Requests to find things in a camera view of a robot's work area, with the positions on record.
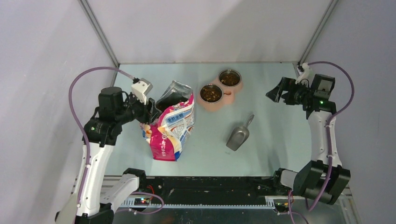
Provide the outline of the pet food bag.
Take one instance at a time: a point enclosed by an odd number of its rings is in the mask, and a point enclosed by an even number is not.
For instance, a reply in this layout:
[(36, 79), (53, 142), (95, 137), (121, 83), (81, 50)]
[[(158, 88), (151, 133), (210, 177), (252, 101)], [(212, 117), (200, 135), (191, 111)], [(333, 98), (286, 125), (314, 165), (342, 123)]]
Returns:
[(140, 124), (154, 160), (177, 161), (195, 125), (195, 100), (191, 87), (172, 81), (156, 102), (159, 118)]

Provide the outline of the metal food scoop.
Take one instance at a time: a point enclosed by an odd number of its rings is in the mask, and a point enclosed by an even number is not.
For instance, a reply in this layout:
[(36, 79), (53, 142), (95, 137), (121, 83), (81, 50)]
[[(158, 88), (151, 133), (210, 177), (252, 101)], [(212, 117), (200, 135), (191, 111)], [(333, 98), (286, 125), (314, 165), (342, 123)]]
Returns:
[(250, 131), (248, 127), (253, 121), (254, 117), (255, 115), (252, 114), (244, 125), (237, 126), (232, 130), (231, 135), (226, 143), (226, 146), (229, 149), (237, 151), (241, 147), (241, 145), (249, 138)]

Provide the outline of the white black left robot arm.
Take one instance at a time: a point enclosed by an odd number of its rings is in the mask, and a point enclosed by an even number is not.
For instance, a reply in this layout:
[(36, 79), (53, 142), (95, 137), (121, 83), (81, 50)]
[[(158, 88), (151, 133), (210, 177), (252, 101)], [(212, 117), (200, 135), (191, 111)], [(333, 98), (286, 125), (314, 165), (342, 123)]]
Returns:
[(132, 87), (124, 98), (120, 87), (107, 87), (98, 96), (94, 115), (82, 127), (83, 158), (75, 191), (57, 213), (57, 224), (110, 224), (117, 209), (131, 194), (143, 194), (148, 188), (142, 170), (128, 169), (103, 196), (100, 194), (105, 170), (122, 126), (137, 120), (151, 123), (158, 116), (148, 84)]

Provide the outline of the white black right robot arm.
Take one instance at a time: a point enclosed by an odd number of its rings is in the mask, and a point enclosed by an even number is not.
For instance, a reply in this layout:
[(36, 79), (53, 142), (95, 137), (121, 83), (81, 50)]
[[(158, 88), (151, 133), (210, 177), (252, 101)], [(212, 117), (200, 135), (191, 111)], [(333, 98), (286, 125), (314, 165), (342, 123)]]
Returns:
[(329, 100), (334, 86), (335, 78), (321, 74), (316, 74), (308, 86), (282, 77), (266, 93), (273, 102), (301, 105), (311, 132), (311, 160), (299, 172), (280, 168), (274, 173), (271, 187), (277, 195), (291, 189), (295, 196), (332, 205), (347, 186), (351, 173), (342, 167), (338, 156), (334, 128), (337, 109)]

